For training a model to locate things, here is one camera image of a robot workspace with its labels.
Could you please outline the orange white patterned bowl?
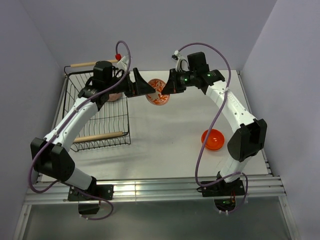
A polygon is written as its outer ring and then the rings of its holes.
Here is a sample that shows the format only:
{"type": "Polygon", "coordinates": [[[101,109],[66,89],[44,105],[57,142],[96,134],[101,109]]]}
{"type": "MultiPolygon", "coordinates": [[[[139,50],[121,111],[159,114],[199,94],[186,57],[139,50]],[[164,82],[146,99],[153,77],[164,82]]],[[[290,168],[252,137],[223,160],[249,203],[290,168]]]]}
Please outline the orange white patterned bowl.
{"type": "Polygon", "coordinates": [[[146,99],[155,106],[163,106],[170,100],[169,94],[162,94],[162,90],[166,83],[158,78],[151,79],[148,84],[155,89],[155,93],[146,95],[146,99]]]}

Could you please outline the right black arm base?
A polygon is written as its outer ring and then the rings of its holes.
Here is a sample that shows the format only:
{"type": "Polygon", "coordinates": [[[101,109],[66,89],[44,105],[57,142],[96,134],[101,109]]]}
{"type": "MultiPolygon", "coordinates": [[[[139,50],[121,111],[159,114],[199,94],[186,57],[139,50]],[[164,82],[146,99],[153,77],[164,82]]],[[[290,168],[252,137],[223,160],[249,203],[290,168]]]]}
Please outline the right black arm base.
{"type": "Polygon", "coordinates": [[[196,190],[204,198],[223,197],[221,199],[214,199],[215,207],[223,212],[234,210],[237,205],[236,197],[245,196],[246,193],[243,181],[239,178],[230,183],[220,181],[208,187],[199,186],[196,190]]]}

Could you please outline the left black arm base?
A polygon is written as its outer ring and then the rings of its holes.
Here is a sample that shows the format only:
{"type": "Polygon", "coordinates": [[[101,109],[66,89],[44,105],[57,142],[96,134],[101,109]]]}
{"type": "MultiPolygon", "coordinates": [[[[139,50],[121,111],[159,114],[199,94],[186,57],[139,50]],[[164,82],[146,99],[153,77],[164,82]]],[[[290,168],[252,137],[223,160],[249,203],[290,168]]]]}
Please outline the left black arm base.
{"type": "Polygon", "coordinates": [[[114,210],[113,204],[110,202],[113,199],[114,186],[112,184],[98,184],[93,190],[79,190],[75,187],[70,187],[67,201],[78,202],[78,213],[81,216],[89,217],[96,215],[102,203],[110,206],[110,216],[114,210]]]}

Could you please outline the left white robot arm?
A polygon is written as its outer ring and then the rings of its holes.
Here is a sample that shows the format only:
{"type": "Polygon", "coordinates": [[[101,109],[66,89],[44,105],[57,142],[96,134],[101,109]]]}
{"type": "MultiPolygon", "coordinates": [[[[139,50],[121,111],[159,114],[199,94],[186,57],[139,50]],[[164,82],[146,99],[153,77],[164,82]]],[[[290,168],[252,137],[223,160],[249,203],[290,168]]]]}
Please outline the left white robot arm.
{"type": "Polygon", "coordinates": [[[115,67],[109,61],[98,61],[72,109],[44,138],[36,137],[31,142],[30,171],[79,189],[79,194],[86,200],[95,198],[98,193],[96,178],[76,167],[69,150],[82,128],[100,111],[111,94],[123,93],[132,98],[155,93],[137,68],[133,69],[133,76],[134,81],[131,81],[128,69],[115,67]]]}

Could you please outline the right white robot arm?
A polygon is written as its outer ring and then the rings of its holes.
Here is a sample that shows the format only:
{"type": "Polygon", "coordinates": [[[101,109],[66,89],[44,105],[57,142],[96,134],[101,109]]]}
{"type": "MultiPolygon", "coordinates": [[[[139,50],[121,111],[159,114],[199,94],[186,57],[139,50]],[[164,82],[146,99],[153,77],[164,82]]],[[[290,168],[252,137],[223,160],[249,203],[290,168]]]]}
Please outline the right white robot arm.
{"type": "Polygon", "coordinates": [[[176,67],[169,71],[163,95],[183,93],[188,87],[200,89],[218,107],[229,123],[233,135],[227,143],[229,157],[218,172],[220,180],[217,191],[229,194],[234,181],[240,176],[247,162],[263,147],[267,123],[254,117],[229,89],[228,83],[219,70],[210,70],[203,52],[183,57],[179,51],[173,56],[176,67]]]}

